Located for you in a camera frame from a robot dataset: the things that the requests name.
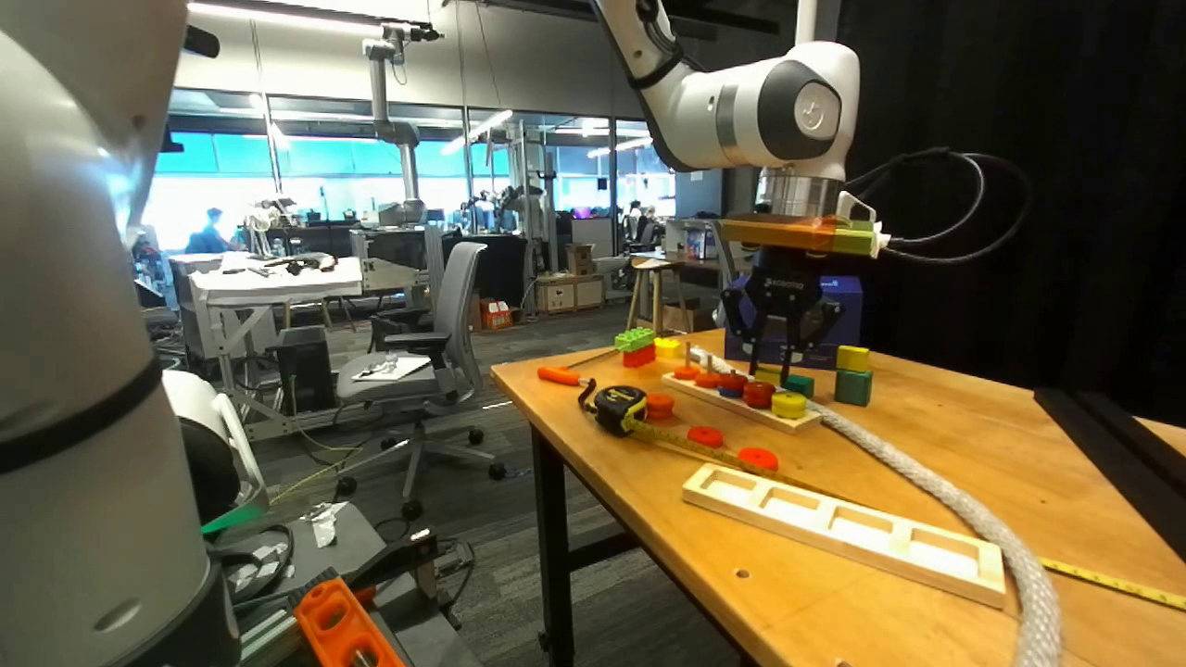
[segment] glass wall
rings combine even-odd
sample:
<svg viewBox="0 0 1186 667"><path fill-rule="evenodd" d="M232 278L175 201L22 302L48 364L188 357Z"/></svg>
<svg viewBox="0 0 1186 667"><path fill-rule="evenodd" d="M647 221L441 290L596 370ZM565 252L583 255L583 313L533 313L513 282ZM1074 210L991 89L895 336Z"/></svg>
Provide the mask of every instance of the glass wall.
<svg viewBox="0 0 1186 667"><path fill-rule="evenodd" d="M377 221L411 197L402 143L371 138L367 102L320 98L309 107L332 102L332 117L314 117L299 114L299 98L276 98L276 123L251 102L218 102L241 114L182 123L169 132L182 152L157 158L143 224L166 252L184 248L206 208L224 208L224 238L232 238L276 197L294 201L295 221ZM675 201L675 173L644 123L458 107L392 107L392 123L416 127L416 190L429 224L552 238L565 210L579 221L620 219L640 201L668 213Z"/></svg>

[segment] toy block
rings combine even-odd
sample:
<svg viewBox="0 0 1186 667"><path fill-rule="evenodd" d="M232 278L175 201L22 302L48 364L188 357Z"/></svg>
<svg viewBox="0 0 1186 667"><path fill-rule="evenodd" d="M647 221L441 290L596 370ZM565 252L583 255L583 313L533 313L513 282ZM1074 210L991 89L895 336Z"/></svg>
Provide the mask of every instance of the toy block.
<svg viewBox="0 0 1186 667"><path fill-rule="evenodd" d="M776 392L776 395L771 395L771 413L778 413L778 420L803 420L803 413L808 413L808 395L801 395L801 392Z"/></svg>
<svg viewBox="0 0 1186 667"><path fill-rule="evenodd" d="M705 373L697 373L697 386L714 392L714 390L722 390L728 382L722 382L722 373L705 370Z"/></svg>
<svg viewBox="0 0 1186 667"><path fill-rule="evenodd" d="M836 370L870 370L870 357L866 357L866 347L859 347L859 344L843 344L836 347Z"/></svg>
<svg viewBox="0 0 1186 667"><path fill-rule="evenodd" d="M870 395L876 395L870 370L836 370L835 401L866 408Z"/></svg>
<svg viewBox="0 0 1186 667"><path fill-rule="evenodd" d="M719 395L738 401L744 392L744 373L719 373Z"/></svg>
<svg viewBox="0 0 1186 667"><path fill-rule="evenodd" d="M738 464L754 474L778 474L778 454L771 449L743 449Z"/></svg>
<svg viewBox="0 0 1186 667"><path fill-rule="evenodd" d="M644 365L657 359L657 344L624 352L624 365Z"/></svg>
<svg viewBox="0 0 1186 667"><path fill-rule="evenodd" d="M778 382L778 365L757 365L757 373L754 373L757 382L771 382L771 386L783 386Z"/></svg>
<svg viewBox="0 0 1186 667"><path fill-rule="evenodd" d="M647 392L644 395L644 420L647 421L668 421L675 413L675 395L668 392Z"/></svg>
<svg viewBox="0 0 1186 667"><path fill-rule="evenodd" d="M624 329L624 333L617 333L617 347L620 352L654 347L654 344L657 344L654 329Z"/></svg>
<svg viewBox="0 0 1186 667"><path fill-rule="evenodd" d="M785 390L785 392L801 392L801 395L811 401L811 395L815 395L815 379L808 379L808 373L785 373L785 379L783 379L783 390Z"/></svg>
<svg viewBox="0 0 1186 667"><path fill-rule="evenodd" d="M675 365L675 379L682 379L682 382L702 382L707 370L702 370L702 365Z"/></svg>
<svg viewBox="0 0 1186 667"><path fill-rule="evenodd" d="M776 395L776 386L771 386L771 382L744 382L744 390L743 390L743 401L744 401L749 408L761 408L761 411L771 408L771 395Z"/></svg>
<svg viewBox="0 0 1186 667"><path fill-rule="evenodd" d="M702 443L702 449L722 449L728 436L713 426L689 426L689 442Z"/></svg>
<svg viewBox="0 0 1186 667"><path fill-rule="evenodd" d="M682 359L682 339L680 336L657 336L657 357L659 359Z"/></svg>

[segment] cabinet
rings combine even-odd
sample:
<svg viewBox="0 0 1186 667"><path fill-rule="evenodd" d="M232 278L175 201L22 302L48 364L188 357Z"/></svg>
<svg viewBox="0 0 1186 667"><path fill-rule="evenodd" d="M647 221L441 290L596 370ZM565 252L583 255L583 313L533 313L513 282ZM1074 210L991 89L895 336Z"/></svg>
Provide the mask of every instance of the cabinet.
<svg viewBox="0 0 1186 667"><path fill-rule="evenodd" d="M536 311L583 311L605 302L599 273L541 273L533 278Z"/></svg>

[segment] yellow block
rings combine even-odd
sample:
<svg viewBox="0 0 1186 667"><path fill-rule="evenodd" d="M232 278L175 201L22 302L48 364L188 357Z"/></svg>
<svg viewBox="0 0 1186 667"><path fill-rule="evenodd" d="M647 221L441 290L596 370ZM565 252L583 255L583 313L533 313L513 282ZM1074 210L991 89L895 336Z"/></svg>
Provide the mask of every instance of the yellow block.
<svg viewBox="0 0 1186 667"><path fill-rule="evenodd" d="M843 344L836 347L836 370L870 370L870 357L859 344Z"/></svg>
<svg viewBox="0 0 1186 667"><path fill-rule="evenodd" d="M754 379L757 379L757 382L767 382L767 386L783 386L783 370L778 370L778 365L757 365Z"/></svg>
<svg viewBox="0 0 1186 667"><path fill-rule="evenodd" d="M659 359L682 359L682 339L680 336L657 336L657 357Z"/></svg>
<svg viewBox="0 0 1186 667"><path fill-rule="evenodd" d="M808 413L808 395L803 392L776 392L771 395L771 413L776 420L803 420Z"/></svg>

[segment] wooden board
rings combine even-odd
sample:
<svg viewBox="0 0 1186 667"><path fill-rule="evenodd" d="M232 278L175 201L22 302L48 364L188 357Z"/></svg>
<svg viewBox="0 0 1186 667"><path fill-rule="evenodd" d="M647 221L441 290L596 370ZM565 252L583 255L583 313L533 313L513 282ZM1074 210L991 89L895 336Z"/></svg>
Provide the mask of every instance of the wooden board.
<svg viewBox="0 0 1186 667"><path fill-rule="evenodd" d="M888 574L1006 607L1000 549L825 491L705 464L682 499Z"/></svg>

